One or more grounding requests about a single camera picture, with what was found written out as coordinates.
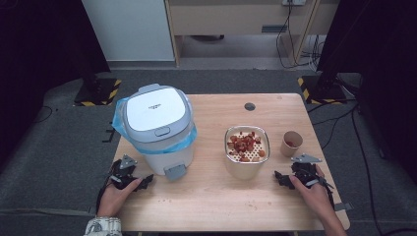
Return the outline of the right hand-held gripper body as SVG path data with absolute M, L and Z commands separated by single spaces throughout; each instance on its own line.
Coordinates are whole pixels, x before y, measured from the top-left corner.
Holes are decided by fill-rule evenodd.
M 293 162 L 291 166 L 292 172 L 307 188 L 311 188 L 316 183 L 332 188 L 332 185 L 324 177 L 320 177 L 317 174 L 316 164 L 322 161 L 320 158 L 303 153 L 292 157 L 291 161 Z

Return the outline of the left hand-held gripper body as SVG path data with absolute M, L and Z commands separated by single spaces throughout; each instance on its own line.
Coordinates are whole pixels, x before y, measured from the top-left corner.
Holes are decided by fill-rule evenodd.
M 118 190 L 126 188 L 135 177 L 132 176 L 138 161 L 124 154 L 116 160 L 111 167 L 110 180 Z

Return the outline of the brown paper cup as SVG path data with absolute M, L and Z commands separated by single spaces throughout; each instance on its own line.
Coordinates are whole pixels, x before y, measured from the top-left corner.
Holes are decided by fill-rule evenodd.
M 296 147 L 290 147 L 286 141 L 293 142 Z M 302 136 L 295 131 L 288 131 L 283 135 L 280 151 L 284 156 L 291 157 L 303 144 Z

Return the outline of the white square container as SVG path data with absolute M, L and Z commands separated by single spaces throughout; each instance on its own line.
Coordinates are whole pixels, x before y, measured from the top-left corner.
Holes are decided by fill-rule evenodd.
M 235 178 L 250 180 L 269 159 L 269 140 L 256 126 L 230 127 L 224 135 L 226 169 Z

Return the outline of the white pedal trash can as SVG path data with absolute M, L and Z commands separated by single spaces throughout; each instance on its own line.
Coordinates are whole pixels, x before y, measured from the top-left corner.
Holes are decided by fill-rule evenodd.
M 117 101 L 113 128 L 154 173 L 170 181 L 186 175 L 198 131 L 191 101 L 182 90 L 160 84 L 139 88 Z

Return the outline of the person's right hand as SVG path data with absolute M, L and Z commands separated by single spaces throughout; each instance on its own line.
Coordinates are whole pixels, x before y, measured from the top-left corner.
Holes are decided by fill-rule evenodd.
M 335 217 L 335 212 L 328 199 L 328 193 L 324 186 L 316 183 L 311 188 L 307 188 L 296 176 L 290 175 L 289 179 L 295 189 L 301 194 L 306 205 L 317 215 L 320 221 L 329 220 L 332 217 Z

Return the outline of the person's left hand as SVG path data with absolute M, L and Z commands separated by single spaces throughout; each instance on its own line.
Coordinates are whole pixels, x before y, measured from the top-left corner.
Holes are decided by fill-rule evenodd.
M 115 217 L 129 195 L 138 188 L 141 182 L 141 179 L 136 179 L 122 190 L 117 189 L 112 183 L 109 183 L 105 187 L 104 193 L 99 201 L 96 216 Z

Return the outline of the blue trash bag liner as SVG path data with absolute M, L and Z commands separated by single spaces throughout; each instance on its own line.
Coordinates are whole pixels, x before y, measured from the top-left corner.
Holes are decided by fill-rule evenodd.
M 117 101 L 112 126 L 142 154 L 180 151 L 190 147 L 198 135 L 188 98 L 181 98 L 179 107 L 164 100 L 148 103 L 122 98 Z

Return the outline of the striped black stand base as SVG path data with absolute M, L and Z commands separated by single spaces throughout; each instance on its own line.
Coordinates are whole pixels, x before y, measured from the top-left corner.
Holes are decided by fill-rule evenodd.
M 307 103 L 328 103 L 347 101 L 340 82 L 336 79 L 343 59 L 343 50 L 334 50 L 320 73 L 314 76 L 302 76 L 299 86 Z
M 83 84 L 74 99 L 74 104 L 76 106 L 111 104 L 121 81 L 118 79 L 99 79 L 92 71 L 83 52 L 78 48 L 75 49 L 73 63 L 83 79 Z

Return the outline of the dark curtain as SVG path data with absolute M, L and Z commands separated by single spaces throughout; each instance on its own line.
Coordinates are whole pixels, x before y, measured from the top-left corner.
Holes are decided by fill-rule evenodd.
M 319 70 L 358 73 L 358 99 L 383 157 L 417 184 L 417 0 L 340 0 Z
M 96 75 L 109 70 L 82 0 L 0 0 L 0 166 L 46 92 L 81 77 L 76 48 Z

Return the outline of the white cabinet panel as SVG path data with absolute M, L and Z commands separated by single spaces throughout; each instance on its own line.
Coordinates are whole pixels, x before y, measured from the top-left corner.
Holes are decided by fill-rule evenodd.
M 164 0 L 82 0 L 107 61 L 173 61 Z

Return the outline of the light wooden desk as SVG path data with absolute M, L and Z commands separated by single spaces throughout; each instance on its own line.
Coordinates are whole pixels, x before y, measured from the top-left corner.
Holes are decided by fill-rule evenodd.
M 310 35 L 328 33 L 340 0 L 164 0 L 172 41 L 185 35 L 278 33 L 293 66 Z

